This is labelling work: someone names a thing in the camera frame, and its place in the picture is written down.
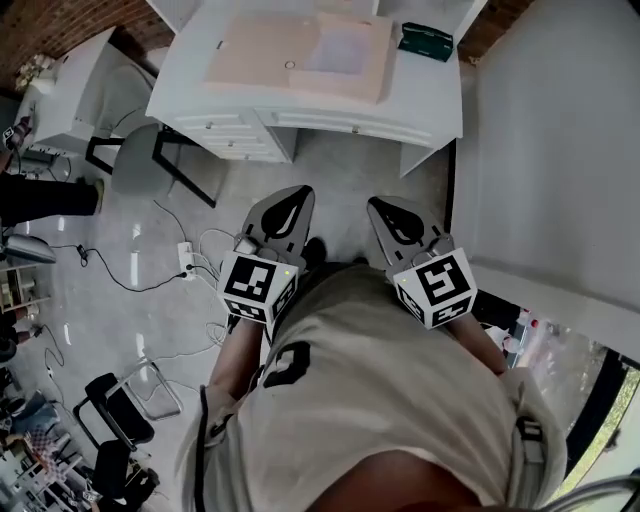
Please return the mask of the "small flower bunch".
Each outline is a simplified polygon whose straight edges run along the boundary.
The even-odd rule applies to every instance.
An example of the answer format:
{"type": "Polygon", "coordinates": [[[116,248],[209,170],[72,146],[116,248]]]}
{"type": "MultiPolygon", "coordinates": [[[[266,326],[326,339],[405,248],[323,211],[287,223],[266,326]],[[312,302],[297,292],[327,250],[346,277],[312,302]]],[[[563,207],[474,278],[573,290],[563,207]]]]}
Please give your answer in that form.
{"type": "Polygon", "coordinates": [[[18,92],[24,91],[34,78],[44,70],[50,69],[54,62],[55,60],[46,54],[33,55],[18,69],[15,76],[15,89],[18,92]]]}

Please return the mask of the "grey chair with black frame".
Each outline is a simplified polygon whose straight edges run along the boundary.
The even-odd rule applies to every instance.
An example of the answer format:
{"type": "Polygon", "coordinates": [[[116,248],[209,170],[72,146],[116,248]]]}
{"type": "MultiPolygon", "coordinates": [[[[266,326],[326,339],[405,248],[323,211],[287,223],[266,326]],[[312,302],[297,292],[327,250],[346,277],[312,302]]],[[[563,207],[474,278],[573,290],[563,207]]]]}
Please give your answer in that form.
{"type": "Polygon", "coordinates": [[[92,136],[86,148],[85,160],[109,174],[112,177],[111,186],[119,194],[155,200],[167,194],[178,182],[214,209],[217,201],[163,154],[165,145],[201,148],[171,127],[153,123],[134,129],[126,137],[92,136]],[[96,155],[96,149],[102,146],[118,147],[113,164],[96,155]]]}

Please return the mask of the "white translucent sheet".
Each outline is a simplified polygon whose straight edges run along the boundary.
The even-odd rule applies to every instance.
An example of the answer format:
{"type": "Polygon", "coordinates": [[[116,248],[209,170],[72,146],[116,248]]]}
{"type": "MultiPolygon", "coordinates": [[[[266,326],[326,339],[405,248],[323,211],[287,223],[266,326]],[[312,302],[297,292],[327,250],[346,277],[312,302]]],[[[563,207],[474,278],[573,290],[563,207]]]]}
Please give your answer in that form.
{"type": "Polygon", "coordinates": [[[349,27],[322,28],[303,69],[310,72],[360,75],[369,52],[366,30],[349,27]]]}

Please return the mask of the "grey round appliance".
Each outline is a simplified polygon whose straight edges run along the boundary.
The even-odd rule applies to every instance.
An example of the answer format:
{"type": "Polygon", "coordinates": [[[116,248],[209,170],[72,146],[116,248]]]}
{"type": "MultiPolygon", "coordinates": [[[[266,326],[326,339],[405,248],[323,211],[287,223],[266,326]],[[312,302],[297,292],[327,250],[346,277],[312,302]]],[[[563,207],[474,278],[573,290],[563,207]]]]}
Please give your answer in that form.
{"type": "Polygon", "coordinates": [[[0,255],[44,264],[55,264],[57,261],[48,243],[37,237],[22,234],[2,236],[0,255]]]}

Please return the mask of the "person's right forearm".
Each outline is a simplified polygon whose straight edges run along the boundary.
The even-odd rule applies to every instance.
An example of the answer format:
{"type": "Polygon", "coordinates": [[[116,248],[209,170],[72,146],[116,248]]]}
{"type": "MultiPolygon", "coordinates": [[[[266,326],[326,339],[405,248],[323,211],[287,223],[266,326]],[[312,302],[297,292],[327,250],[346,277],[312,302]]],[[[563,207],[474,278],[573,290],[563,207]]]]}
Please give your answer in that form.
{"type": "Polygon", "coordinates": [[[503,353],[472,313],[461,315],[445,325],[456,341],[495,375],[507,371],[503,353]]]}

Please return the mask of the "black folding chair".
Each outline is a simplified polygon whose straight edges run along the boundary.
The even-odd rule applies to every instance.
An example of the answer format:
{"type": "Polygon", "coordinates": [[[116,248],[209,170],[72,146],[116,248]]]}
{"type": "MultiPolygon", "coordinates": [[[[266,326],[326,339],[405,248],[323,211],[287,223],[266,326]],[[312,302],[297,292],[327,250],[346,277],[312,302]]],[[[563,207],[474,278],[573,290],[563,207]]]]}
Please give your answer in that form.
{"type": "Polygon", "coordinates": [[[81,411],[88,405],[95,409],[115,438],[130,452],[137,451],[139,445],[153,440],[155,430],[152,422],[172,419],[183,412],[183,403],[169,381],[157,364],[146,357],[139,359],[122,376],[106,373],[96,377],[85,386],[84,399],[72,409],[72,415],[85,436],[95,448],[99,448],[100,443],[82,419],[81,411]],[[146,406],[151,397],[143,399],[134,392],[130,381],[141,370],[150,370],[158,380],[158,389],[172,401],[173,408],[168,412],[152,413],[146,406]]]}

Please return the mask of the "green tissue packet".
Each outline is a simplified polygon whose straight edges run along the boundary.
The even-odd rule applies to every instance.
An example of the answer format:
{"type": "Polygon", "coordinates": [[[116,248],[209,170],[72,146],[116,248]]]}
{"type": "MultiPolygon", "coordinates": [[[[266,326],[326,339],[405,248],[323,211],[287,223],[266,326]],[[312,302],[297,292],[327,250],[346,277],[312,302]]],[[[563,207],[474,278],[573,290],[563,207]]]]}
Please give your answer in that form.
{"type": "Polygon", "coordinates": [[[416,55],[447,62],[454,49],[453,36],[430,26],[403,23],[398,49],[416,55]]]}

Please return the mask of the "white power strip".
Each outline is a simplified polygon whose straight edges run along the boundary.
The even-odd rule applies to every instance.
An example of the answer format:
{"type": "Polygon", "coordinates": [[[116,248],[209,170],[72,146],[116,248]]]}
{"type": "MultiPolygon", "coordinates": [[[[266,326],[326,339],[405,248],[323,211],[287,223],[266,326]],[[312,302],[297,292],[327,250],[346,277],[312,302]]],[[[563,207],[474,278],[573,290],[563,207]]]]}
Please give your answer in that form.
{"type": "Polygon", "coordinates": [[[189,241],[178,243],[177,253],[180,272],[183,274],[183,279],[187,281],[195,280],[196,272],[194,269],[195,261],[192,243],[189,241]]]}

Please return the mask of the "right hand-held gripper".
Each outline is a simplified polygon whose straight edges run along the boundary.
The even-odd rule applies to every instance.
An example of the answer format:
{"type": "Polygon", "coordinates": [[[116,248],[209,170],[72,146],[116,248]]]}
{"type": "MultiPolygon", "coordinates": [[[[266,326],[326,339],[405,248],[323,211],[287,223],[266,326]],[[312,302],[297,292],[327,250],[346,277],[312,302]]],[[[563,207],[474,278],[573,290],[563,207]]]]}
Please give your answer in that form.
{"type": "Polygon", "coordinates": [[[367,214],[402,305],[427,329],[471,311],[476,283],[463,249],[436,218],[401,197],[371,197],[367,214]]]}

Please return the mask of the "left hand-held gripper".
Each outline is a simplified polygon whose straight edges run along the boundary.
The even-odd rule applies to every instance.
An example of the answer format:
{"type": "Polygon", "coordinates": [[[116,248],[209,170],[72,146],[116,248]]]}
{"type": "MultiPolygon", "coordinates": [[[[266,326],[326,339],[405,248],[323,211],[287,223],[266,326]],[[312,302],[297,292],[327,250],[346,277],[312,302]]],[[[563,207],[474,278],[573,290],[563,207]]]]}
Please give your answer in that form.
{"type": "Polygon", "coordinates": [[[309,234],[315,193],[298,185],[281,189],[250,209],[234,249],[225,253],[218,298],[230,315],[262,324],[268,337],[299,288],[301,256],[309,234]],[[270,241],[275,245],[261,243],[270,241]]]}

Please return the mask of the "red checkered cloth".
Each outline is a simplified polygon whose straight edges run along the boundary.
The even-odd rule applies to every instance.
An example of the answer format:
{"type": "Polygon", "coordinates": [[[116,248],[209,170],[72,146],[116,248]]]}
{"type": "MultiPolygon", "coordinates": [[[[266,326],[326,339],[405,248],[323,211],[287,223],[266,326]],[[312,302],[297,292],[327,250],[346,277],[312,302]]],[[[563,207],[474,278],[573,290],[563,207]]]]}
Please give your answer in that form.
{"type": "Polygon", "coordinates": [[[55,467],[57,448],[54,440],[47,434],[46,430],[37,428],[27,432],[25,441],[45,470],[52,470],[55,467]]]}

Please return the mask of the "person's beige t-shirt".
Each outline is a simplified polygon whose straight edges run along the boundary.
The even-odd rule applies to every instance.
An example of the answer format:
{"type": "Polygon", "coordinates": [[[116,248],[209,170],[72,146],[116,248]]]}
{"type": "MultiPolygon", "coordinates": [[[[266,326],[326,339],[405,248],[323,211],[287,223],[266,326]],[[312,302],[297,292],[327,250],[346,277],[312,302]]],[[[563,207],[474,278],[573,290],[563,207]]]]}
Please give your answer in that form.
{"type": "Polygon", "coordinates": [[[248,392],[200,403],[182,512],[521,512],[565,475],[529,370],[495,375],[364,265],[306,276],[248,392]]]}

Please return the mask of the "person's left forearm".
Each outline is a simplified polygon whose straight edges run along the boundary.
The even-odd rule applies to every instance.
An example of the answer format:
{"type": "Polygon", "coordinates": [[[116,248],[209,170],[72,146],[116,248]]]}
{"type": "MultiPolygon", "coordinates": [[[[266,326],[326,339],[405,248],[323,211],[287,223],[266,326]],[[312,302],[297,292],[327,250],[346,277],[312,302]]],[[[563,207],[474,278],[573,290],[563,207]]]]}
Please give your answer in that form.
{"type": "Polygon", "coordinates": [[[240,400],[248,392],[260,366],[263,334],[262,323],[242,317],[234,320],[227,330],[209,385],[240,400]]]}

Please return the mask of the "white desk hutch shelf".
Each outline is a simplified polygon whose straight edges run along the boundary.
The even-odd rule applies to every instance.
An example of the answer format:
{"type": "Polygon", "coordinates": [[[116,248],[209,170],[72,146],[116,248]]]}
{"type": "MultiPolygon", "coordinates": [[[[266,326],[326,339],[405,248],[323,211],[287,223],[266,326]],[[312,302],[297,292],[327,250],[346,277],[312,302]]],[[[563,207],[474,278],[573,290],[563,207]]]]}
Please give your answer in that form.
{"type": "Polygon", "coordinates": [[[218,10],[258,9],[304,14],[329,12],[360,17],[382,16],[397,25],[407,22],[450,34],[458,43],[488,0],[146,0],[161,19],[180,32],[196,11],[210,5],[218,10]]]}

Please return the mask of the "white desk with drawers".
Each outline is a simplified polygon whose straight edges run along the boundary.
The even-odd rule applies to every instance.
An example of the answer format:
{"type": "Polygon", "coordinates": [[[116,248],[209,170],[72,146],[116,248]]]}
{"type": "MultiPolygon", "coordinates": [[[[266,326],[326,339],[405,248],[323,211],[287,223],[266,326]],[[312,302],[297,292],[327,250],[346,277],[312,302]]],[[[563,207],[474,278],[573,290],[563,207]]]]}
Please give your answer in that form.
{"type": "Polygon", "coordinates": [[[200,7],[175,36],[147,112],[227,160],[291,162],[302,129],[351,133],[397,142],[400,171],[414,168],[462,134],[459,62],[438,62],[399,50],[376,104],[330,95],[205,82],[230,23],[258,9],[200,7]]]}

